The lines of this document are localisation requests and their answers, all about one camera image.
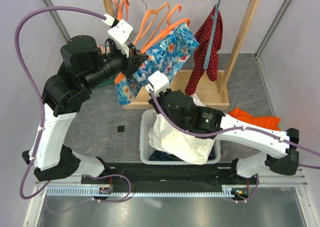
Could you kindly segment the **orange floral garment hanger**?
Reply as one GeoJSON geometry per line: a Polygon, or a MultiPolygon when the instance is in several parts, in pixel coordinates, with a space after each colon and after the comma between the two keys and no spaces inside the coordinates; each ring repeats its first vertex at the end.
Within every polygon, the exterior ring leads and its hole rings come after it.
{"type": "Polygon", "coordinates": [[[171,17],[172,15],[178,11],[180,12],[182,9],[182,5],[181,4],[177,4],[175,7],[173,7],[172,9],[170,9],[168,16],[166,17],[166,19],[164,21],[166,21],[166,26],[164,29],[160,30],[158,35],[156,37],[153,37],[152,41],[144,48],[141,49],[141,53],[145,53],[153,44],[155,44],[158,40],[163,39],[165,36],[167,36],[170,31],[172,31],[175,27],[177,27],[178,25],[182,24],[182,23],[186,23],[187,26],[190,25],[190,19],[189,18],[183,18],[175,23],[171,23],[171,17]]]}

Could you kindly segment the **blue floral garment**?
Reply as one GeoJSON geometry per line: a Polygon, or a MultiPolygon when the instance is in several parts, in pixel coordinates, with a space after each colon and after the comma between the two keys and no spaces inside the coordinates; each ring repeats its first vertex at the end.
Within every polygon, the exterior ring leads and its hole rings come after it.
{"type": "Polygon", "coordinates": [[[160,71],[171,82],[189,57],[199,47],[186,23],[179,24],[147,51],[148,60],[130,77],[124,77],[116,84],[116,99],[119,105],[128,105],[135,100],[148,77],[160,71]]]}

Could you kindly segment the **orange plastic hanger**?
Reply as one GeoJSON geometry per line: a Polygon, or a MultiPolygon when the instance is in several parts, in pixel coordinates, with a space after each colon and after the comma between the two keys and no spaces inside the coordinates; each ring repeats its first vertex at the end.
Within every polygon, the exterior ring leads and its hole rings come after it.
{"type": "Polygon", "coordinates": [[[128,21],[128,17],[129,17],[129,6],[130,6],[130,3],[128,0],[120,0],[119,1],[119,9],[118,9],[118,14],[116,16],[116,18],[118,20],[122,20],[124,19],[126,22],[128,21]]]}

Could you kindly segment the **white garment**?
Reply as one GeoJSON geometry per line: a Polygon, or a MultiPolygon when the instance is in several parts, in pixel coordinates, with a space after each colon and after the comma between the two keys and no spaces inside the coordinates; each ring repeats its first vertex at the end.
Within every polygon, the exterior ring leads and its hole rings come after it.
{"type": "Polygon", "coordinates": [[[174,128],[160,113],[149,128],[149,145],[155,149],[150,161],[184,161],[204,165],[216,158],[213,139],[202,139],[174,128]]]}

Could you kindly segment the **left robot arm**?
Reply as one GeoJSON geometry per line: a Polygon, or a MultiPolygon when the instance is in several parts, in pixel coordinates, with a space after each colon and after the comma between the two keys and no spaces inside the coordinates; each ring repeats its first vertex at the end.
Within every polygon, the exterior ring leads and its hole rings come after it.
{"type": "Polygon", "coordinates": [[[102,53],[89,35],[75,36],[60,49],[63,62],[57,74],[46,81],[41,96],[44,129],[33,161],[38,181],[88,175],[104,184],[110,178],[107,164],[100,157],[78,154],[64,144],[70,124],[92,90],[119,73],[131,76],[148,59],[133,44],[126,55],[111,38],[105,42],[108,53],[102,53]]]}

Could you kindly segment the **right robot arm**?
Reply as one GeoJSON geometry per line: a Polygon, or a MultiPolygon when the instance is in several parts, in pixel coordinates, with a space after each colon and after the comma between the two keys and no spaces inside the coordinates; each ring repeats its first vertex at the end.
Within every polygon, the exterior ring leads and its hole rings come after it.
{"type": "Polygon", "coordinates": [[[149,144],[182,161],[204,165],[216,141],[229,141],[258,150],[246,158],[233,160],[229,178],[235,184],[264,172],[293,176],[299,166],[296,129],[267,129],[243,122],[220,110],[205,106],[197,95],[167,89],[150,93],[157,117],[149,130],[149,144]]]}

